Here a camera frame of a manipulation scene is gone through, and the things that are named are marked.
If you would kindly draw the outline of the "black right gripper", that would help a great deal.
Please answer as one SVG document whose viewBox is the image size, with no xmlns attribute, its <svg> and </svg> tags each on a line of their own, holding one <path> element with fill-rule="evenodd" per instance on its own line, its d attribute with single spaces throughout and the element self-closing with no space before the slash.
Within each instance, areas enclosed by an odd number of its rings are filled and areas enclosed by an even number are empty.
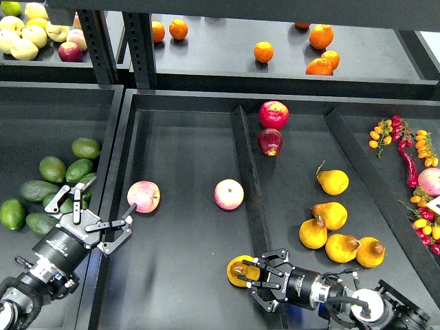
<svg viewBox="0 0 440 330">
<path fill-rule="evenodd" d="M 318 288 L 322 284 L 319 272 L 293 266 L 285 248 L 264 252 L 259 257 L 239 257 L 244 265 L 256 267 L 274 275 L 274 283 L 251 280 L 246 287 L 253 299 L 268 313 L 274 313 L 281 303 L 302 308 L 319 305 Z"/>
</svg>

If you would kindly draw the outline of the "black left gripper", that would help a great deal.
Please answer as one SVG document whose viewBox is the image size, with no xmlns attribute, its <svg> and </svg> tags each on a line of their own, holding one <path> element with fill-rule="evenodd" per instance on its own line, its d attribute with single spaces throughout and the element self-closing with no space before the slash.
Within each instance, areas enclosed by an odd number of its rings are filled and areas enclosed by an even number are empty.
<svg viewBox="0 0 440 330">
<path fill-rule="evenodd" d="M 121 219 L 115 221 L 101 222 L 100 217 L 92 211 L 83 210 L 83 195 L 91 191 L 96 180 L 97 177 L 93 176 L 85 184 L 79 182 L 73 187 L 65 184 L 45 207 L 49 216 L 60 221 L 32 250 L 66 274 L 73 272 L 94 247 L 105 255 L 118 251 L 133 232 L 131 213 L 136 210 L 136 203 L 128 208 Z M 67 199 L 73 201 L 73 210 L 65 214 L 61 212 L 61 206 Z M 102 241 L 101 233 L 108 232 L 120 234 L 112 241 Z"/>
</svg>

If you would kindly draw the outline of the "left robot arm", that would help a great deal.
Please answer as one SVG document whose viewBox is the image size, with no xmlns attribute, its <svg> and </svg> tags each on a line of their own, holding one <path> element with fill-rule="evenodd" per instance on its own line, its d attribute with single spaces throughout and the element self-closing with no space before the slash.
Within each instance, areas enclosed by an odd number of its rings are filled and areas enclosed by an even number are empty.
<svg viewBox="0 0 440 330">
<path fill-rule="evenodd" d="M 71 187 L 64 185 L 46 205 L 45 212 L 56 225 L 33 247 L 35 263 L 15 259 L 25 271 L 1 282 L 1 328 L 27 329 L 42 307 L 76 291 L 79 278 L 75 271 L 90 251 L 98 248 L 105 255 L 117 251 L 131 236 L 133 203 L 121 219 L 102 221 L 83 208 L 83 195 L 96 183 Z"/>
</svg>

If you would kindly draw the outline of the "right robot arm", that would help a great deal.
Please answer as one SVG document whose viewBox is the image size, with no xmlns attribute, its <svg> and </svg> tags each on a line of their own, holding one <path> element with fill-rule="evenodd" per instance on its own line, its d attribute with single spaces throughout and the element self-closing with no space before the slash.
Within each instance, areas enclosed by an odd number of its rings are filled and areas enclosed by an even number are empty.
<svg viewBox="0 0 440 330">
<path fill-rule="evenodd" d="M 321 274 L 291 264 L 285 249 L 238 256 L 227 276 L 234 286 L 248 288 L 269 313 L 287 303 L 318 310 L 328 328 L 334 323 L 343 329 L 430 328 L 430 316 L 383 280 L 375 289 L 363 288 L 356 269 Z"/>
</svg>

